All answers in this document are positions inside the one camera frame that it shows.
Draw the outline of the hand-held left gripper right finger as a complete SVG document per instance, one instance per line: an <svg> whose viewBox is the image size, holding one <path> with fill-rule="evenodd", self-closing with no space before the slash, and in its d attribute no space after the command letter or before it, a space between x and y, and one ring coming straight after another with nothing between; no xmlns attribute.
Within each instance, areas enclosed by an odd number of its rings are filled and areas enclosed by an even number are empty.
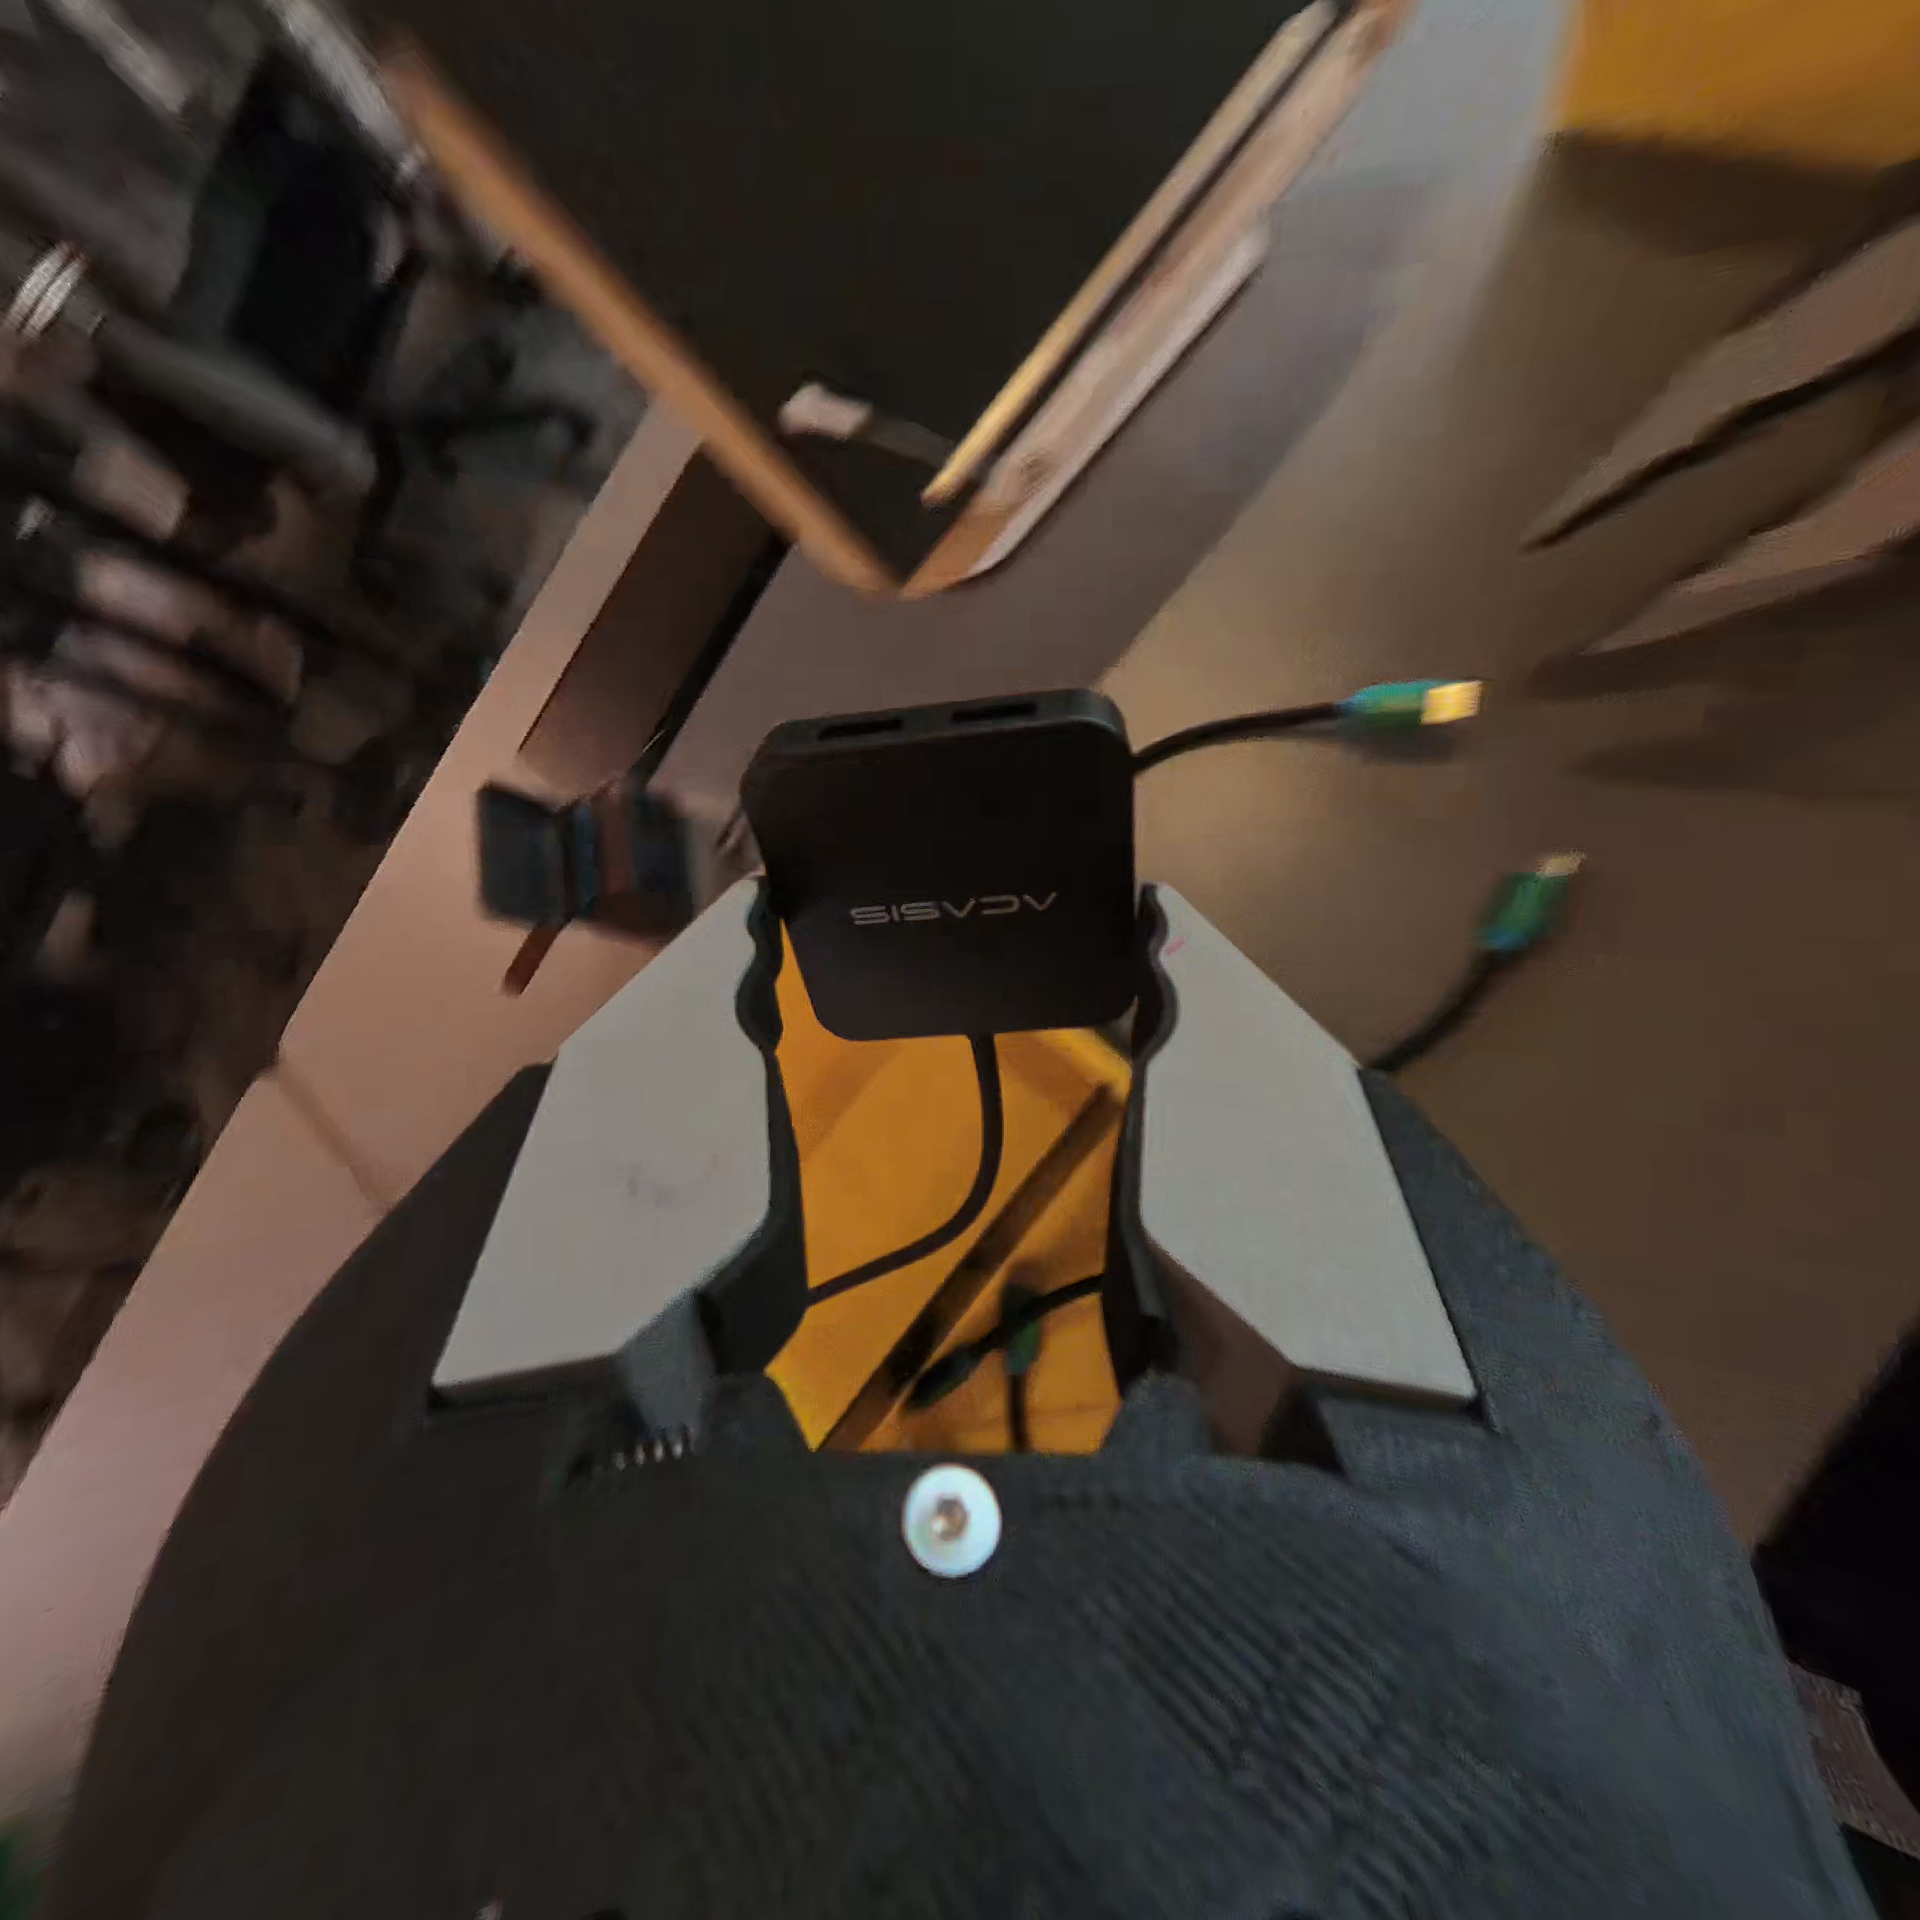
<svg viewBox="0 0 1920 1920"><path fill-rule="evenodd" d="M1475 1402L1361 1065L1150 882L1118 1141L1120 1388L1177 1371L1181 1300L1224 1313L1302 1386Z"/></svg>

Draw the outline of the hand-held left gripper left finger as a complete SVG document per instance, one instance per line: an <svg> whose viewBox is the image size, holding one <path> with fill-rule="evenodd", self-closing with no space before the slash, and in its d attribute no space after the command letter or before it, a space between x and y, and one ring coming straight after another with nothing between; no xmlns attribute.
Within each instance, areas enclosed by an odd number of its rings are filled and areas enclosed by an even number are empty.
<svg viewBox="0 0 1920 1920"><path fill-rule="evenodd" d="M706 1405L808 1309L781 922L736 882L556 1054L435 1396Z"/></svg>

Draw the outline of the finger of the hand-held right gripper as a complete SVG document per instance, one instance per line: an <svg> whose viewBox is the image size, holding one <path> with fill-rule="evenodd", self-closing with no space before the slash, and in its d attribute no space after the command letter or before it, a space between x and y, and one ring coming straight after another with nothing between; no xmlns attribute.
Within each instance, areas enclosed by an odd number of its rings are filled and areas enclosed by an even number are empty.
<svg viewBox="0 0 1920 1920"><path fill-rule="evenodd" d="M1551 550L1917 348L1917 222L1896 222L1697 351L1533 522Z"/></svg>
<svg viewBox="0 0 1920 1920"><path fill-rule="evenodd" d="M1861 579L1917 542L1917 433L1870 451L1801 516L1745 538L1588 645L1612 657Z"/></svg>

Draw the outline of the yellow plastic bin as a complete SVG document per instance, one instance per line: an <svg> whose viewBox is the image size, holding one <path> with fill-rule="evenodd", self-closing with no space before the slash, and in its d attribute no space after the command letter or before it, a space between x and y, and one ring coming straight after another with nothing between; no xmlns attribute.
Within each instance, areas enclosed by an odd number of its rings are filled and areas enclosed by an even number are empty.
<svg viewBox="0 0 1920 1920"><path fill-rule="evenodd" d="M965 1040L839 1041L797 969L781 977L781 1073L800 1141L808 1280L822 1288L920 1240L979 1172L979 1089ZM872 1450L916 1361L1017 1266L1099 1278L1131 1069L1099 1032L995 1041L1004 1161L948 1247L830 1303L771 1361L814 1447Z"/></svg>

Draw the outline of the black square adapter hub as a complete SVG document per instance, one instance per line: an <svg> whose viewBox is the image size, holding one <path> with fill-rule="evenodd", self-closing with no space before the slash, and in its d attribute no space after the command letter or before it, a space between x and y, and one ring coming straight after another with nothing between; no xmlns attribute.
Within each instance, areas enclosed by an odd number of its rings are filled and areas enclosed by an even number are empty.
<svg viewBox="0 0 1920 1920"><path fill-rule="evenodd" d="M1137 753L1088 689L816 714L754 753L741 807L816 1022L842 1041L965 1040L976 1175L928 1236L811 1288L920 1263L1004 1165L999 1040L1093 1030L1137 1001Z"/></svg>

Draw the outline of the yellow object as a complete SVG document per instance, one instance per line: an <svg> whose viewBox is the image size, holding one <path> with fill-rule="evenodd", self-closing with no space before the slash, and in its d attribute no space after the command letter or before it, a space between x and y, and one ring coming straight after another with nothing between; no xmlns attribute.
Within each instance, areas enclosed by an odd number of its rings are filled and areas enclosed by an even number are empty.
<svg viewBox="0 0 1920 1920"><path fill-rule="evenodd" d="M1556 131L1885 171L1917 156L1917 3L1578 3Z"/></svg>

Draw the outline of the white board stand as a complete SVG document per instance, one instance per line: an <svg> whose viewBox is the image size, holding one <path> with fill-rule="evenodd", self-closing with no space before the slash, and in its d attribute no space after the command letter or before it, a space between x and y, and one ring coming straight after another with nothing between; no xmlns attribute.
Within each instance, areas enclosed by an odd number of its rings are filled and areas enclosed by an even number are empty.
<svg viewBox="0 0 1920 1920"><path fill-rule="evenodd" d="M935 597L1009 563L1254 278L1268 242L1270 214L1254 214L1211 238L1181 238L1162 266L1150 268L1120 314L995 456L966 513L903 595L908 600Z"/></svg>

